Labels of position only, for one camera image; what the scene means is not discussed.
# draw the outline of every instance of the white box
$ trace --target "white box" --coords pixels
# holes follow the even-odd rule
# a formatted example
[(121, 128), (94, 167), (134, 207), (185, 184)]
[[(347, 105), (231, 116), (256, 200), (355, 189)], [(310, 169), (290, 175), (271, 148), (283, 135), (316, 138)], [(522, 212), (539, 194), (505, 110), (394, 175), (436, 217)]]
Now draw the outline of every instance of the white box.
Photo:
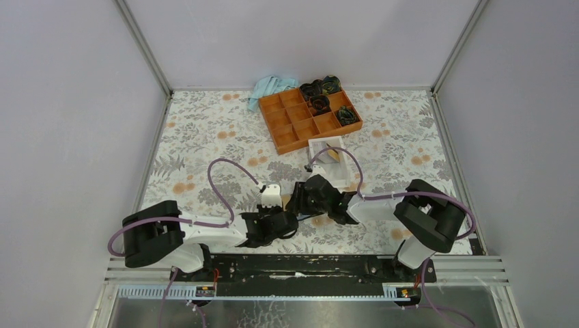
[[(344, 148), (342, 137), (327, 137), (327, 138), (317, 138), (308, 140), (309, 144), (309, 158), (311, 159), (314, 155), (313, 144), (316, 142), (324, 142), (332, 147)], [(340, 162), (326, 164), (319, 160), (316, 160), (314, 164), (319, 165), (326, 170), (326, 179), (330, 181), (332, 186), (335, 188), (347, 188), (350, 186), (350, 167), (348, 166), (348, 155), (337, 150)]]

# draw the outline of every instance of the blue cloth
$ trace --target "blue cloth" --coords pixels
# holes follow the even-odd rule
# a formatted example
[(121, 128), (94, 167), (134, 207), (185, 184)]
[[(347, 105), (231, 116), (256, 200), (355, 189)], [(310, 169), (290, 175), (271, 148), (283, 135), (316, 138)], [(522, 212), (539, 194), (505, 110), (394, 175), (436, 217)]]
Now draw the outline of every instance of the blue cloth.
[(250, 111), (257, 111), (257, 108), (259, 107), (257, 99), (293, 89), (299, 85), (300, 84), (296, 79), (280, 79), (273, 75), (270, 77), (264, 77), (259, 80), (253, 88), (253, 94), (249, 97), (248, 109)]

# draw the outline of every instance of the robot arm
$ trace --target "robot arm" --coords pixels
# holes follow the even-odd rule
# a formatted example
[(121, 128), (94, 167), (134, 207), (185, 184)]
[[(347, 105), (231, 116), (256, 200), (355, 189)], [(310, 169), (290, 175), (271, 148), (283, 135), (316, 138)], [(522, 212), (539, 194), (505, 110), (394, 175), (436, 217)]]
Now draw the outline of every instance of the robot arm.
[(228, 219), (184, 213), (177, 202), (167, 200), (141, 210), (122, 221), (123, 227), (154, 217), (180, 217), (192, 223), (159, 221), (137, 226), (123, 233), (125, 265), (128, 268), (146, 267), (160, 262), (175, 266), (185, 273), (203, 268), (208, 260), (209, 247), (256, 248), (267, 246), (273, 240), (291, 238), (298, 229), (295, 215), (282, 209), (277, 183), (259, 185), (262, 203), (256, 213), (241, 213), (224, 228), (195, 225), (193, 222), (220, 224)]
[[(277, 238), (291, 238), (298, 229), (297, 217), (321, 215), (338, 224), (364, 224), (370, 220), (400, 220), (412, 236), (398, 249), (394, 262), (410, 269), (418, 268), (435, 252), (448, 253), (457, 237), (465, 213), (436, 197), (407, 196), (397, 199), (366, 201), (356, 192), (340, 192), (316, 169), (305, 182), (296, 182), (285, 210), (278, 184), (262, 185), (262, 204), (256, 213), (241, 213), (226, 228), (191, 223), (156, 222), (124, 232), (127, 267), (144, 267), (162, 262), (192, 273), (201, 268), (210, 255), (206, 245), (256, 248)], [(413, 180), (407, 191), (440, 193), (422, 180)], [(193, 222), (222, 223), (225, 218), (181, 213), (175, 201), (165, 201), (123, 220), (123, 226), (151, 217), (183, 217)]]
[[(406, 191), (443, 192), (423, 180), (413, 180)], [(380, 198), (386, 194), (366, 195)], [(371, 220), (398, 220), (412, 233), (398, 249), (395, 261), (417, 269), (434, 253), (449, 253), (463, 223), (465, 213), (454, 204), (437, 197), (385, 197), (363, 200), (355, 191), (340, 192), (324, 177), (323, 169), (313, 167), (306, 182), (297, 182), (286, 209), (299, 213), (327, 213), (338, 224), (364, 224)]]

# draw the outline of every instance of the gray wall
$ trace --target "gray wall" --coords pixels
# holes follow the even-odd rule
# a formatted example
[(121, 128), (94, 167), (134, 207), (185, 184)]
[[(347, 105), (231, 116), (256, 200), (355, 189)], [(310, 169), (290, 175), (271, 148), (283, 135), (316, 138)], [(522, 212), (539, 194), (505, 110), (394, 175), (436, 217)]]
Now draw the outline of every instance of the gray wall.
[(491, 1), (440, 99), (526, 327), (577, 327), (579, 3)]
[(431, 85), (477, 0), (129, 0), (170, 84)]
[(84, 327), (164, 103), (112, 1), (0, 1), (0, 327)]

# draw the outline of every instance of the orange sorting tray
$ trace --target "orange sorting tray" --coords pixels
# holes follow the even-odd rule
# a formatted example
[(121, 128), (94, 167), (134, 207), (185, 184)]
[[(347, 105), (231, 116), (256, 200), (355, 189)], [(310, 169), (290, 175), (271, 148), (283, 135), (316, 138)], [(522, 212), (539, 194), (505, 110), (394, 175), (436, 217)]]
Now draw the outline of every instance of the orange sorting tray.
[[(343, 90), (328, 95), (328, 99), (332, 111), (318, 116), (311, 115), (299, 88), (259, 99), (278, 154), (307, 147), (309, 139), (345, 135), (362, 128), (362, 118)], [(341, 126), (336, 111), (342, 106), (351, 107), (360, 120)]]

